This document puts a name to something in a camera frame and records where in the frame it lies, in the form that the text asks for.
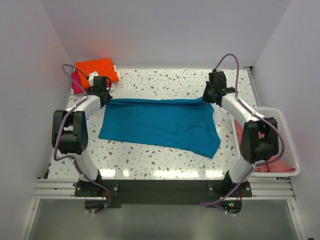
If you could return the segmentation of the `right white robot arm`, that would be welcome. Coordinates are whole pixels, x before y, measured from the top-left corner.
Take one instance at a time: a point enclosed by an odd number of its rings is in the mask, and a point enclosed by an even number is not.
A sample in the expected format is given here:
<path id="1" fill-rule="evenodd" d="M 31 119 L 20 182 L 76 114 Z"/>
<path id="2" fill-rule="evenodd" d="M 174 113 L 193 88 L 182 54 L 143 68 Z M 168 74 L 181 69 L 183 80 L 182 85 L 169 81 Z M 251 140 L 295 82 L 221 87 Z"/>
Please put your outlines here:
<path id="1" fill-rule="evenodd" d="M 214 69 L 208 74 L 202 95 L 203 101 L 223 108 L 242 127 L 240 157 L 231 170 L 226 172 L 219 187 L 220 191 L 230 197 L 241 190 L 240 184 L 247 180 L 257 166 L 279 152 L 277 121 L 257 113 L 237 93 L 234 87 L 227 87 L 225 73 Z"/>

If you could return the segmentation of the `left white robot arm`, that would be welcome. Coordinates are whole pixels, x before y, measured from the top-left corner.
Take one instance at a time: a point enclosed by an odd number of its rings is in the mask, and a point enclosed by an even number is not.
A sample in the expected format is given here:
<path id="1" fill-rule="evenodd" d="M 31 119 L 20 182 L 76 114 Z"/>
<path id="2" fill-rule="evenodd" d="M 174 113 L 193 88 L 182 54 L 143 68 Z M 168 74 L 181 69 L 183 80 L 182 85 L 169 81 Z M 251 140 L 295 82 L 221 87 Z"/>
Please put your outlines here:
<path id="1" fill-rule="evenodd" d="M 70 159 L 78 173 L 76 190 L 85 196 L 100 197 L 106 192 L 102 176 L 87 150 L 89 134 L 87 119 L 111 99 L 112 82 L 107 76 L 94 76 L 93 85 L 83 98 L 70 108 L 53 113 L 52 146 L 53 159 Z"/>

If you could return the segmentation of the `blue t-shirt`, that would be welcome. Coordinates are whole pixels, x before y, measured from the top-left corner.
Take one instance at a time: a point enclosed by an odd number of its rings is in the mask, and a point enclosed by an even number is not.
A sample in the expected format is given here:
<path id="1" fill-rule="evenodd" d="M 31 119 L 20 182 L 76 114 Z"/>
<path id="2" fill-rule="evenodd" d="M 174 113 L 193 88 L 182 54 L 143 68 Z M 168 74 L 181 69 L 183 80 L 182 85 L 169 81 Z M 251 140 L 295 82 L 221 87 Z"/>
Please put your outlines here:
<path id="1" fill-rule="evenodd" d="M 114 98 L 106 104 L 98 137 L 181 149 L 207 158 L 213 158 L 221 144 L 214 108 L 201 98 Z"/>

